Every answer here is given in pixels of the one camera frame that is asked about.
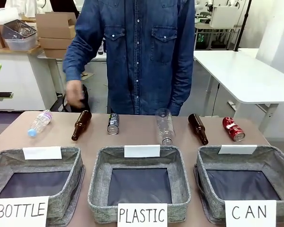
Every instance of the blue bottle cap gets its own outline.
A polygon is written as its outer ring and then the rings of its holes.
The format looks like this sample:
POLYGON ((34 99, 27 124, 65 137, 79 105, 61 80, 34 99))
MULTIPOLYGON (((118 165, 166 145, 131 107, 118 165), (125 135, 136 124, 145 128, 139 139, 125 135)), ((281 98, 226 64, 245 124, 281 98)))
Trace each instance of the blue bottle cap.
POLYGON ((30 129, 27 133, 30 137, 35 137, 37 135, 37 131, 35 129, 30 129))

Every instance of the white cabinet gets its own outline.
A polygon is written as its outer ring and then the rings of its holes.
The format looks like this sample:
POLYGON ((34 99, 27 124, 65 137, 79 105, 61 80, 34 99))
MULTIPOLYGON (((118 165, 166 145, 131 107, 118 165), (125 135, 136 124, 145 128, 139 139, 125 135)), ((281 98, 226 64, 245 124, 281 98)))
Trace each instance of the white cabinet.
POLYGON ((57 100, 46 60, 25 53, 0 53, 0 92, 13 92, 0 111, 50 109, 57 100))

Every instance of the aluminum can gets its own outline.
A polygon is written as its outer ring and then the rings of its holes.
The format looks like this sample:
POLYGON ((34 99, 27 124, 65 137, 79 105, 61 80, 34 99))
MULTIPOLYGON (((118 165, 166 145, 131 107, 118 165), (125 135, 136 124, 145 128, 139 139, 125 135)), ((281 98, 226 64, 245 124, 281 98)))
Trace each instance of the aluminum can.
POLYGON ((116 135, 119 132, 119 115, 111 113, 108 120, 107 131, 111 135, 116 135))
POLYGON ((229 134, 229 137, 235 141, 235 142, 239 142, 242 141, 245 137, 245 133, 242 130, 242 128, 240 128, 235 121, 233 120, 233 118, 231 117, 224 117, 222 120, 222 124, 223 127, 226 129, 226 131, 229 134))

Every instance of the hand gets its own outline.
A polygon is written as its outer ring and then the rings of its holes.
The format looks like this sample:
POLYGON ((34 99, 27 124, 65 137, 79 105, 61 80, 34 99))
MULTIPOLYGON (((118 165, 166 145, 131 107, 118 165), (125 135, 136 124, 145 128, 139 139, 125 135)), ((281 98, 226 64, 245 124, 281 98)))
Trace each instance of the hand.
POLYGON ((83 99, 81 80, 70 80, 66 84, 66 99, 69 105, 82 108, 83 99))

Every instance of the floor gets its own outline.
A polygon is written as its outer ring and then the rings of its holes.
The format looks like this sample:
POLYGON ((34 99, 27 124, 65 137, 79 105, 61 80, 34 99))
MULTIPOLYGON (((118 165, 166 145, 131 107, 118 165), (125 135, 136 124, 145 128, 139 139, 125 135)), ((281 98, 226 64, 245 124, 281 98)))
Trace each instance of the floor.
MULTIPOLYGON (((95 73, 92 77, 86 79, 83 83, 89 90, 89 105, 93 113, 106 113, 107 111, 107 78, 106 64, 94 62, 86 66, 86 71, 95 73)), ((195 61, 193 71, 193 83, 190 97, 184 103, 180 116, 189 116, 191 113, 201 114, 205 99, 205 90, 209 79, 209 73, 195 61)), ((234 98, 220 86, 217 92, 218 83, 215 81, 209 100, 209 108, 206 111, 207 116, 233 116, 233 109, 227 104, 227 100, 234 101, 234 98)), ((61 105, 61 98, 54 107, 58 110, 61 105)), ((20 115, 20 113, 0 113, 0 134, 20 115)), ((278 141, 270 143, 284 150, 284 142, 278 141)))

